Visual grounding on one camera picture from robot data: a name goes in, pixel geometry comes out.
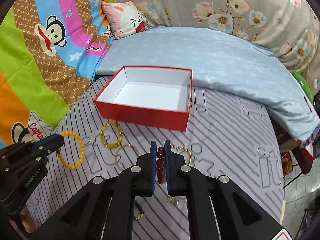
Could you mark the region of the person's left hand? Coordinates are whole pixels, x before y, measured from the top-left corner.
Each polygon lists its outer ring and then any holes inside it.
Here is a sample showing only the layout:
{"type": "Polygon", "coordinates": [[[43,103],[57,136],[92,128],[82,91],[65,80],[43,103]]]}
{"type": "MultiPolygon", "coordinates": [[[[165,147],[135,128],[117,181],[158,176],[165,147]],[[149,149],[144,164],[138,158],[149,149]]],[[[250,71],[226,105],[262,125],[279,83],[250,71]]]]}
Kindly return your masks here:
{"type": "Polygon", "coordinates": [[[37,230],[37,225],[33,220],[27,206],[25,205],[20,212],[20,220],[27,233],[33,233],[37,230]]]}

